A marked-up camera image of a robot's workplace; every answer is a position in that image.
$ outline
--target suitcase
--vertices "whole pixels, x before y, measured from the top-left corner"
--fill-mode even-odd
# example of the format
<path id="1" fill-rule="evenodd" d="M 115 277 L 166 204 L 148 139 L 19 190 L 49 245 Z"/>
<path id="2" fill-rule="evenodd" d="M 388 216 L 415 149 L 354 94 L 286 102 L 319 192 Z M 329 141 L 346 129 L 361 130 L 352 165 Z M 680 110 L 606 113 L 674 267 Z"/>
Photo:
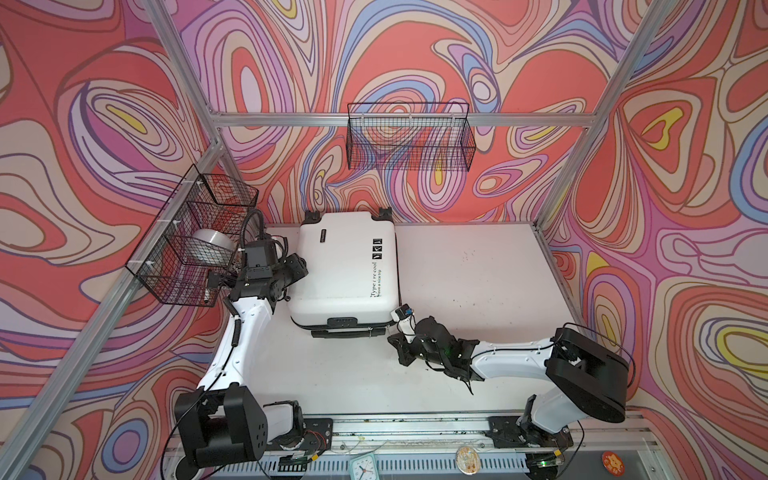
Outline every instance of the suitcase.
<path id="1" fill-rule="evenodd" d="M 392 210 L 307 212 L 296 252 L 308 274 L 288 289 L 293 322 L 318 338 L 378 336 L 400 304 Z"/>

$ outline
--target white table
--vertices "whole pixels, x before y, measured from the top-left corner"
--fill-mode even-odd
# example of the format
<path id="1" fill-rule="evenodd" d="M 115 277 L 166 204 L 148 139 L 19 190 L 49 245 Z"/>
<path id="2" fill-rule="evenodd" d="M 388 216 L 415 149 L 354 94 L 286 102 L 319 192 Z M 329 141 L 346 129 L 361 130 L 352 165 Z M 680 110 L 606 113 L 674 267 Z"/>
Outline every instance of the white table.
<path id="1" fill-rule="evenodd" d="M 269 231 L 298 244 L 298 228 Z M 568 307 L 527 224 L 396 227 L 402 300 L 457 338 L 527 342 L 554 335 Z M 306 414 L 477 412 L 523 409 L 552 384 L 456 379 L 423 362 L 401 366 L 386 336 L 314 339 L 280 302 L 254 353 L 263 369 L 248 379 L 261 403 L 298 400 Z"/>

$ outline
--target teal clock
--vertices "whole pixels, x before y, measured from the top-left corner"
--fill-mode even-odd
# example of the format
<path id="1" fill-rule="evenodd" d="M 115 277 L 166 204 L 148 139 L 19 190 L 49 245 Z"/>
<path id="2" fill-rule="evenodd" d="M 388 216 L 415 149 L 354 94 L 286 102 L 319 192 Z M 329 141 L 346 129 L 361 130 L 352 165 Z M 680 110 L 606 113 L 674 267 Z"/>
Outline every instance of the teal clock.
<path id="1" fill-rule="evenodd" d="M 379 480 L 376 457 L 367 453 L 349 461 L 349 476 L 352 480 Z"/>

